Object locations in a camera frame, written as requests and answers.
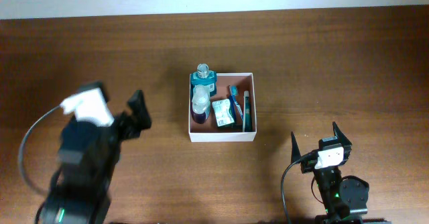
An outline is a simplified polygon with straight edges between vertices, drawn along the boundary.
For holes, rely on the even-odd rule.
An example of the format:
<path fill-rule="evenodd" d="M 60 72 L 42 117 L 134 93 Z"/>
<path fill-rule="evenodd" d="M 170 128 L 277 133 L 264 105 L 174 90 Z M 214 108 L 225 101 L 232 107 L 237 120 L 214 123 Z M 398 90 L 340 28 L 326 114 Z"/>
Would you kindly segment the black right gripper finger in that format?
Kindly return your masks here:
<path fill-rule="evenodd" d="M 299 159 L 302 157 L 293 131 L 291 132 L 291 141 L 292 141 L 291 163 L 293 164 L 294 162 L 299 162 Z"/>
<path fill-rule="evenodd" d="M 332 123 L 332 128 L 334 131 L 334 135 L 337 137 L 339 142 L 342 144 L 343 147 L 351 147 L 352 143 L 351 141 L 346 137 L 346 135 L 339 129 L 338 125 L 335 121 Z"/>

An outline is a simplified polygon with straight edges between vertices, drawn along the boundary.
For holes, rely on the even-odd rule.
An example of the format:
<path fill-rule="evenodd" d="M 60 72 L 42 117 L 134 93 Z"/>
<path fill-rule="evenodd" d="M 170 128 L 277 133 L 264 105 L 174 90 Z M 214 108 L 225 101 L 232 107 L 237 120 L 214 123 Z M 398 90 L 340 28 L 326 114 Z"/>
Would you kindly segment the green red toothpaste tube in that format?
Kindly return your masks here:
<path fill-rule="evenodd" d="M 243 99 L 243 132 L 252 132 L 251 99 L 249 91 L 244 91 Z"/>

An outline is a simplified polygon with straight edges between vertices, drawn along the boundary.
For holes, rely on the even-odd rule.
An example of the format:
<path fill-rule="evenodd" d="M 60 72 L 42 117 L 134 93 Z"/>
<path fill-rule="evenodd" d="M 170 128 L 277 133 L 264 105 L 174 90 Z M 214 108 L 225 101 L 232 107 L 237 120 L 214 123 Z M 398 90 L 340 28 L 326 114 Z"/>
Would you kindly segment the clear purple liquid bottle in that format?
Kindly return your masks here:
<path fill-rule="evenodd" d="M 193 120 L 203 124 L 210 115 L 210 93 L 206 86 L 195 86 L 191 103 Z"/>

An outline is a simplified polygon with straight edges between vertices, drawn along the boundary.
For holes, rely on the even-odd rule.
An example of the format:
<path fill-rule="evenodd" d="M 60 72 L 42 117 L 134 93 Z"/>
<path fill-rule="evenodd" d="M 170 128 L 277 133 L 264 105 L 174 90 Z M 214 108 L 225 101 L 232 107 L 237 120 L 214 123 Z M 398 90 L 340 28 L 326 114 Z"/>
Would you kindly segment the teal mouthwash bottle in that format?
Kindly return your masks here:
<path fill-rule="evenodd" d="M 197 85 L 205 86 L 213 97 L 217 93 L 217 73 L 210 70 L 207 64 L 199 64 L 196 72 L 190 75 L 190 97 L 193 97 Z"/>

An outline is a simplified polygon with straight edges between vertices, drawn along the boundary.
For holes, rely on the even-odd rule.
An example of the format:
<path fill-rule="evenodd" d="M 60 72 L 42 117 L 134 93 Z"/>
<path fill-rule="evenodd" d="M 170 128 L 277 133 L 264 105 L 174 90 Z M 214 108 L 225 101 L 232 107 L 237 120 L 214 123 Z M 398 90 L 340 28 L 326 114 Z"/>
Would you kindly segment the white green soap packet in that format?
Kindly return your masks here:
<path fill-rule="evenodd" d="M 218 127 L 233 125 L 235 118 L 232 114 L 231 102 L 228 99 L 212 102 L 214 109 L 215 120 Z"/>

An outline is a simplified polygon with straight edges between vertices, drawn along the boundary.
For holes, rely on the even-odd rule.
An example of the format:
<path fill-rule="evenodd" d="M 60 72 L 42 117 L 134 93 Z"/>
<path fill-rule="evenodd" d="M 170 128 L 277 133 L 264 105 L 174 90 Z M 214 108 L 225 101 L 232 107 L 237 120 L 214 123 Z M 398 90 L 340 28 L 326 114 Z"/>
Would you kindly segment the blue white toothbrush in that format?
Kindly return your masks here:
<path fill-rule="evenodd" d="M 243 120 L 243 112 L 242 112 L 241 106 L 237 100 L 237 96 L 239 95 L 238 89 L 235 85 L 230 85 L 229 90 L 230 90 L 230 94 L 232 96 L 233 102 L 236 106 L 237 112 L 239 113 L 241 120 Z"/>

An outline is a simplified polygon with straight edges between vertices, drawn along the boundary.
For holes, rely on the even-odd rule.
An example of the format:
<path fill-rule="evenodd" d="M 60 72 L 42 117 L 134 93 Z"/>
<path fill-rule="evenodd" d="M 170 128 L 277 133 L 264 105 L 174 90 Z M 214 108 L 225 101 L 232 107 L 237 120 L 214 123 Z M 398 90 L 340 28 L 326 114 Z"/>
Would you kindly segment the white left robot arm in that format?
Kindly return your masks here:
<path fill-rule="evenodd" d="M 101 82 L 80 87 L 60 108 L 71 115 L 60 134 L 60 166 L 51 177 L 36 223 L 103 223 L 111 204 L 109 186 L 121 144 L 151 127 L 143 91 L 127 101 L 130 112 L 113 115 Z"/>

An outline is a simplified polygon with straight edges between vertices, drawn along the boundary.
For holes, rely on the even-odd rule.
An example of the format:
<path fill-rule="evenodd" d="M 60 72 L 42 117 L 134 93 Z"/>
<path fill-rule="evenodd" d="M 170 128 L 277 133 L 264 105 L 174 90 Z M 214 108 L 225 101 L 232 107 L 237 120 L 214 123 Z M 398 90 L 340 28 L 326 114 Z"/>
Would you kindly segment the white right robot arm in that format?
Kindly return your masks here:
<path fill-rule="evenodd" d="M 356 176 L 341 176 L 339 167 L 349 159 L 352 143 L 336 123 L 332 129 L 332 137 L 320 139 L 318 148 L 304 155 L 292 134 L 291 165 L 299 164 L 303 174 L 314 175 L 312 184 L 317 184 L 326 212 L 315 217 L 316 223 L 362 223 L 368 212 L 369 184 Z"/>

